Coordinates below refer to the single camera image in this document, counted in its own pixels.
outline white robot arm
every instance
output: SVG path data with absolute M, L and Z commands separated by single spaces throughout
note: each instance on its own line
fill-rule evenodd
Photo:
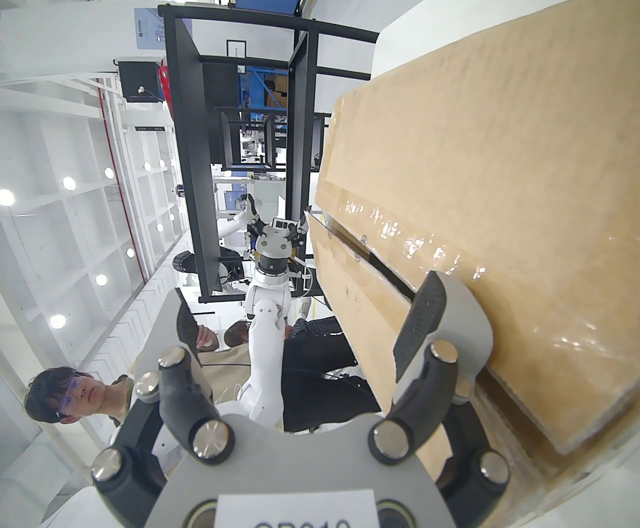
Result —
M 230 412 L 241 413 L 257 424 L 274 427 L 284 409 L 280 379 L 285 318 L 291 306 L 288 261 L 293 248 L 303 243 L 307 223 L 305 218 L 300 224 L 277 218 L 272 225 L 266 225 L 251 195 L 247 195 L 246 213 L 247 231 L 254 238 L 259 254 L 244 303 L 251 321 L 251 376 L 240 391 L 240 406 L 227 407 Z

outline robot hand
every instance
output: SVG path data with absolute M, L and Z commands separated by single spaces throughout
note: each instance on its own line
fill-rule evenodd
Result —
M 177 324 L 154 325 L 154 354 L 136 368 L 136 391 L 142 388 L 146 396 L 92 467 L 99 493 L 124 526 L 211 526 L 218 499 L 228 494 L 372 489 L 380 528 L 471 528 L 497 505 L 509 467 L 491 448 L 467 390 L 493 336 L 482 308 L 456 279 L 430 271 L 415 295 L 393 350 L 397 389 L 388 415 L 362 415 L 311 436 L 283 435 L 244 416 L 220 415 L 187 350 L 195 349 L 197 324 L 177 298 L 161 309 L 161 315 L 173 310 Z M 276 337 L 273 311 L 262 322 L 259 312 L 273 304 L 257 308 L 255 328 L 264 323 Z M 176 340 L 179 346 L 166 349 Z M 144 373 L 152 364 L 155 370 Z M 461 375 L 468 384 L 459 384 Z M 151 455 L 163 423 L 190 455 L 169 481 Z M 434 483 L 415 453 L 440 423 L 452 457 Z

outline cardboard box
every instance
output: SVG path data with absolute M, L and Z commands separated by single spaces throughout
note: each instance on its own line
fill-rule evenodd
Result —
M 476 33 L 343 96 L 324 149 L 318 279 L 383 406 L 408 306 L 369 253 L 469 286 L 488 394 L 547 486 L 637 423 L 638 27 L 636 0 L 570 0 Z
M 284 95 L 289 91 L 289 78 L 286 75 L 276 75 L 275 76 L 276 83 L 276 92 L 280 92 Z
M 273 96 L 275 97 L 275 100 L 270 95 L 267 95 L 267 106 L 277 107 L 278 105 L 276 104 L 276 101 L 278 101 L 278 103 L 280 103 L 280 106 L 282 106 L 283 108 L 287 107 L 287 97 L 285 95 L 282 95 L 278 92 L 273 92 Z

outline black metal frame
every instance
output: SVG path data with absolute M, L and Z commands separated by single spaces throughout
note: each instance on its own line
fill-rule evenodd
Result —
M 172 92 L 175 135 L 182 170 L 193 250 L 200 279 L 200 303 L 242 300 L 243 295 L 212 295 L 222 291 L 218 266 L 220 247 L 213 183 L 210 177 L 210 155 L 205 112 L 203 63 L 235 64 L 287 70 L 287 168 L 286 217 L 301 218 L 309 201 L 309 177 L 312 160 L 314 104 L 316 76 L 329 75 L 368 81 L 364 72 L 352 72 L 317 65 L 319 35 L 330 35 L 375 44 L 378 33 L 350 28 L 329 22 L 303 19 L 300 16 L 280 15 L 242 9 L 211 6 L 161 5 L 158 12 L 164 19 L 165 45 L 169 80 Z M 294 52 L 289 61 L 254 57 L 226 57 L 201 55 L 182 19 L 217 20 L 293 30 Z M 298 250 L 301 260 L 307 256 L 306 247 Z M 322 295 L 314 284 L 306 294 Z M 296 281 L 294 297 L 304 292 L 303 281 Z
M 243 108 L 243 107 L 233 107 L 229 108 L 227 106 L 216 106 L 214 107 L 216 113 L 216 119 L 218 120 L 218 128 L 220 130 L 220 150 L 222 152 L 222 170 L 249 170 L 254 172 L 286 172 L 286 163 L 276 163 L 275 162 L 275 133 L 285 133 L 288 128 L 278 128 L 278 127 L 286 127 L 287 122 L 276 122 L 274 121 L 274 116 L 276 115 L 285 115 L 287 113 L 284 109 L 274 108 L 270 109 L 252 109 L 252 108 Z M 265 115 L 266 118 L 263 121 L 258 120 L 247 120 L 247 119 L 230 119 L 227 113 L 256 113 Z M 313 128 L 312 128 L 312 150 L 311 155 L 314 152 L 318 152 L 320 158 L 322 158 L 323 147 L 324 147 L 324 129 L 327 128 L 327 125 L 324 120 L 327 117 L 331 117 L 331 114 L 324 112 L 314 112 L 313 114 Z M 264 143 L 265 143 L 265 161 L 263 163 L 255 163 L 255 162 L 243 162 L 240 163 L 227 163 L 227 157 L 234 157 L 233 152 L 227 152 L 228 148 L 232 148 L 231 142 L 231 133 L 229 125 L 236 124 L 241 125 L 249 130 L 258 130 L 264 132 Z M 320 172 L 319 167 L 315 167 L 314 164 L 311 164 L 311 172 Z

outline cable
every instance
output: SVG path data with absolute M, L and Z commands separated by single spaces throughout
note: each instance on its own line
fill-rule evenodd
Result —
M 139 93 L 140 95 L 142 95 L 143 93 L 149 93 L 149 94 L 153 95 L 153 96 L 158 100 L 158 102 L 161 102 L 161 101 L 162 101 L 162 99 L 160 99 L 160 98 L 159 98 L 156 94 L 154 94 L 153 92 L 148 91 L 144 86 L 140 86 L 140 87 L 138 88 L 138 93 Z
M 251 367 L 251 365 L 249 363 L 202 363 L 201 366 L 202 367 Z M 376 400 L 375 396 L 373 396 L 372 394 L 368 393 L 366 390 L 364 390 L 359 385 L 354 385 L 353 383 L 348 381 L 346 378 L 341 378 L 340 376 L 334 376 L 333 374 L 328 374 L 327 372 L 310 371 L 308 369 L 283 368 L 282 370 L 283 371 L 291 371 L 291 372 L 306 372 L 307 374 L 316 374 L 318 376 L 329 376 L 330 378 L 334 378 L 336 380 L 343 381 L 344 383 L 348 383 L 350 387 L 357 388 L 359 391 L 361 391 L 364 394 L 366 394 L 367 396 L 369 396 L 374 402 L 376 402 L 376 404 L 378 404 L 378 400 Z

